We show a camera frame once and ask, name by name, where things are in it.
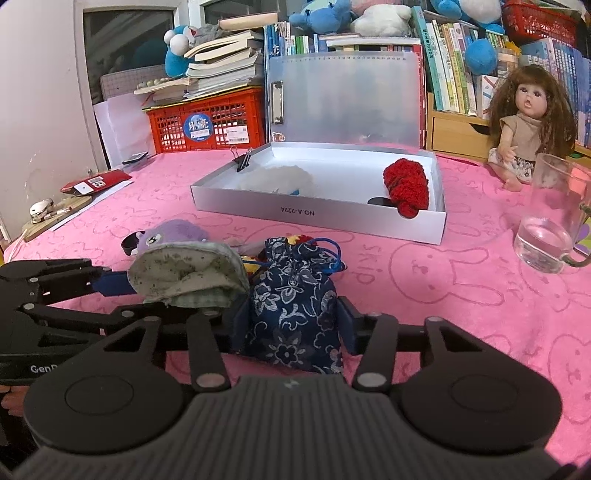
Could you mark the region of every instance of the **water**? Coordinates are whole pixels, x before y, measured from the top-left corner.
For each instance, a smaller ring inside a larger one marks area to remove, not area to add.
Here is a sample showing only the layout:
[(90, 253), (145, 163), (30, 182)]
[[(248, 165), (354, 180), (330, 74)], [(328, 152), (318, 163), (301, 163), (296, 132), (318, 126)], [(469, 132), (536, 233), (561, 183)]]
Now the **water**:
[(546, 218), (525, 217), (519, 225), (513, 248), (530, 267), (543, 273), (560, 273), (560, 258), (570, 252), (573, 241), (560, 225)]

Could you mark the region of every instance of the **doll hair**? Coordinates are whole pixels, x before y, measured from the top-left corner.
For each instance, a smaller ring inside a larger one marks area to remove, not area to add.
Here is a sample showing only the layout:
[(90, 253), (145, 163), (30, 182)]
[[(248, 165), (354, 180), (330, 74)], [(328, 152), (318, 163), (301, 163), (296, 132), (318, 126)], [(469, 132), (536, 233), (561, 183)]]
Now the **doll hair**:
[(517, 114), (515, 92), (519, 85), (537, 85), (546, 94), (548, 108), (540, 126), (540, 149), (544, 152), (565, 158), (574, 148), (577, 128), (569, 98), (552, 75), (538, 65), (527, 65), (513, 70), (509, 76), (500, 80), (501, 85), (491, 100), (491, 137), (493, 145), (501, 140), (501, 118)]

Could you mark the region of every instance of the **open box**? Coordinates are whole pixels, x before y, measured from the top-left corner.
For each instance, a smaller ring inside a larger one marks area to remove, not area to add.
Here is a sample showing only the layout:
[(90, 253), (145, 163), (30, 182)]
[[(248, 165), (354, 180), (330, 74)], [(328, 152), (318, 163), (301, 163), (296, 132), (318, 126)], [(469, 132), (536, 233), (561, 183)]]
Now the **open box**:
[[(271, 143), (253, 150), (249, 166), (237, 172), (231, 161), (191, 186), (198, 210), (327, 229), (367, 233), (439, 245), (446, 211), (437, 157), (427, 151), (368, 145)], [(419, 162), (429, 186), (429, 210), (406, 219), (396, 208), (369, 205), (388, 197), (383, 172), (399, 158)], [(314, 196), (238, 190), (244, 175), (258, 168), (298, 166), (314, 178)]]

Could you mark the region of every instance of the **white plush toy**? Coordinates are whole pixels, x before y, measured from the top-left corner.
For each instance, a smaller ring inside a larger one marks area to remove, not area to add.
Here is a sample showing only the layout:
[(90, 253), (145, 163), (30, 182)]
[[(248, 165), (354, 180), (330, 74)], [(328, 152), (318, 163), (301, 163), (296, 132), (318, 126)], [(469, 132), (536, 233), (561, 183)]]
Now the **white plush toy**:
[(362, 37), (405, 37), (410, 34), (411, 9), (406, 5), (372, 5), (351, 29)]
[(238, 184), (238, 190), (312, 197), (314, 179), (308, 172), (296, 166), (260, 167), (245, 175)]
[(501, 17), (501, 2), (496, 0), (459, 0), (462, 11), (477, 22), (494, 23)]

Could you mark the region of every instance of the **white fluffy material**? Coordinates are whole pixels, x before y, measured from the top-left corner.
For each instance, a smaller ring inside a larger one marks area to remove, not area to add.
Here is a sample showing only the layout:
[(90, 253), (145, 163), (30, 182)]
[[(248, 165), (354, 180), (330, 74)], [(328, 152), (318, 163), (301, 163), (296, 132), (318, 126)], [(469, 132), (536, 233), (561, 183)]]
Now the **white fluffy material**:
[(170, 39), (170, 51), (182, 57), (189, 51), (189, 39), (182, 34), (175, 35)]
[(480, 23), (493, 23), (501, 17), (499, 0), (460, 0), (460, 7), (468, 17)]
[(406, 5), (372, 5), (352, 24), (362, 37), (403, 37), (409, 35), (411, 9)]
[(311, 196), (314, 192), (314, 181), (312, 175), (300, 167), (257, 168), (238, 184), (238, 190), (285, 195), (299, 190), (299, 195)]

